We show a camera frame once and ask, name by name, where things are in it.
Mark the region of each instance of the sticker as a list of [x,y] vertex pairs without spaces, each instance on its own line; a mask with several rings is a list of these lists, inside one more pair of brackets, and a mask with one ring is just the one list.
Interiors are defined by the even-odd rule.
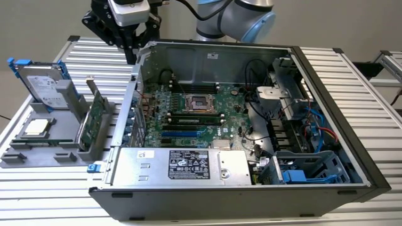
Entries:
[[67,108],[67,102],[62,93],[56,91],[56,82],[52,78],[48,76],[28,75],[27,79],[46,105],[52,108]]
[[198,122],[201,122],[201,120],[198,120],[198,119],[179,119],[179,122],[194,122],[194,123],[198,123]]
[[170,179],[211,179],[209,151],[170,151]]
[[154,150],[138,151],[138,159],[152,159],[154,156]]
[[207,59],[218,60],[219,54],[209,53]]

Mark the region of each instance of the green circuit board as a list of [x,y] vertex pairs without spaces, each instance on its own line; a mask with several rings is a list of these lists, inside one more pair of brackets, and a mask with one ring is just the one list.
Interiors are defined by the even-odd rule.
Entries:
[[106,109],[103,105],[103,98],[100,96],[100,93],[96,92],[96,95],[94,97],[94,103],[90,107],[90,111],[86,116],[86,124],[82,133],[83,135],[80,137],[86,148],[90,148],[91,144],[96,140],[104,110]]
[[170,147],[198,147],[210,148],[211,143],[217,139],[229,139],[231,141],[231,150],[250,150],[253,143],[243,141],[239,135],[239,127],[245,132],[250,127],[249,114],[245,112],[243,94],[231,95],[233,90],[239,90],[234,85],[221,85],[218,94],[213,96],[213,107],[217,113],[225,114],[222,126],[197,125],[198,137],[163,137],[163,126],[170,125],[167,121],[168,111],[180,113],[186,107],[186,97],[190,94],[172,93],[166,85],[151,83],[146,85],[146,96],[155,94],[155,99],[148,100],[148,108],[146,112],[147,136],[144,147],[163,147],[162,139],[171,139]]

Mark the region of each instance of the warning label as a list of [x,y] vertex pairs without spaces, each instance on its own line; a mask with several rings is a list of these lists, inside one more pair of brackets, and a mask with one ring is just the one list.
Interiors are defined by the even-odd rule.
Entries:
[[31,86],[43,103],[52,108],[67,108],[62,93],[56,91],[56,82],[48,76],[27,76]]
[[170,151],[170,179],[210,179],[209,151]]

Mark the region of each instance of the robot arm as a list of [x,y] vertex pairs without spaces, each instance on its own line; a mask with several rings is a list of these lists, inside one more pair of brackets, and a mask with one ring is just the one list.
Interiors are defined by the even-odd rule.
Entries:
[[[267,34],[275,19],[271,0],[199,0],[198,12],[186,0],[176,0],[198,18],[198,40],[218,40],[229,35],[242,42],[257,42]],[[162,18],[158,7],[168,0],[92,0],[83,24],[108,45],[136,63],[138,49],[159,38]],[[136,29],[146,23],[146,31]]]

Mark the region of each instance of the power supply label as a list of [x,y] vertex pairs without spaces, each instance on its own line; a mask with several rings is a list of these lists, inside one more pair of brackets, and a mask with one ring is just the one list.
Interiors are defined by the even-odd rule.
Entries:
[[170,179],[211,179],[209,151],[170,151]]

